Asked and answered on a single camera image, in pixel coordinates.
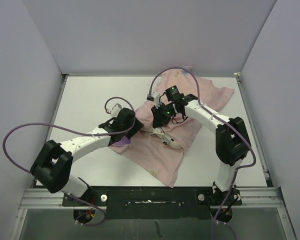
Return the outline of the cream pillow with bear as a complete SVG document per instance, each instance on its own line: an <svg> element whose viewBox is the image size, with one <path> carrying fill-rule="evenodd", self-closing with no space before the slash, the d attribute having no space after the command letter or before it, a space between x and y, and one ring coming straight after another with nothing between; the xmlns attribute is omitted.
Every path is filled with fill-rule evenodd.
<svg viewBox="0 0 300 240"><path fill-rule="evenodd" d="M149 136L158 137L163 145L169 146L174 150L181 150L183 148L179 143L177 143L177 141L172 136L164 132L164 130L161 127L144 127L141 130Z"/></svg>

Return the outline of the pink pillowcase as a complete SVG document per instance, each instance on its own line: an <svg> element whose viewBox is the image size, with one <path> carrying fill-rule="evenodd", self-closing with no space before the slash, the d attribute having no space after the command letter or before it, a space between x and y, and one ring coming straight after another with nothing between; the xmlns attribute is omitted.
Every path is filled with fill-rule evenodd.
<svg viewBox="0 0 300 240"><path fill-rule="evenodd" d="M234 93L232 88L216 87L210 79L193 78L181 69L167 70L161 77L161 81L156 85L156 92L162 94L166 89L176 86L180 93L200 97L203 104L207 104L215 111L220 111ZM176 183L184 155L191 147L202 125L191 118L183 120L178 114L174 121L163 126L161 131L181 147L174 149L165 145L158 135L149 132L153 124L151 111L153 105L153 102L146 101L136 110L136 117L143 123L145 130L134 135L129 144L118 142L110 146L110 149L135 162L161 183L172 188Z"/></svg>

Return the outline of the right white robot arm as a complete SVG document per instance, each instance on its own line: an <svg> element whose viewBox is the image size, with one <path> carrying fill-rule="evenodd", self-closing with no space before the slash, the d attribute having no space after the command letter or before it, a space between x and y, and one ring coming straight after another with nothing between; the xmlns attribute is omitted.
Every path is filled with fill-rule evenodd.
<svg viewBox="0 0 300 240"><path fill-rule="evenodd" d="M243 137L248 137L244 121L240 117L230 118L212 108L200 105L198 98L193 94L180 93L174 85L163 93L168 104L162 102L162 95L152 92L147 100L152 101L153 128L166 126L178 114L184 120L191 118L209 129L215 135L215 152L220 160L217 179L213 184L213 200L220 205L231 198L229 189L233 187L235 170L247 156L249 148L235 133L238 131Z"/></svg>

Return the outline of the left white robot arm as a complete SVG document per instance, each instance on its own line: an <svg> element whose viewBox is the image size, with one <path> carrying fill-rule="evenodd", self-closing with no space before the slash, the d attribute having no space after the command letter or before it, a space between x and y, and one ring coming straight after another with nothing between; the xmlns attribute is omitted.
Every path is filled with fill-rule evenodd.
<svg viewBox="0 0 300 240"><path fill-rule="evenodd" d="M50 193L73 195L78 204L85 206L90 203L92 193L83 180L71 175L72 164L95 150L109 147L122 139L131 139L143 127L136 113L124 107L116 112L116 116L83 136L62 142L45 142L30 173Z"/></svg>

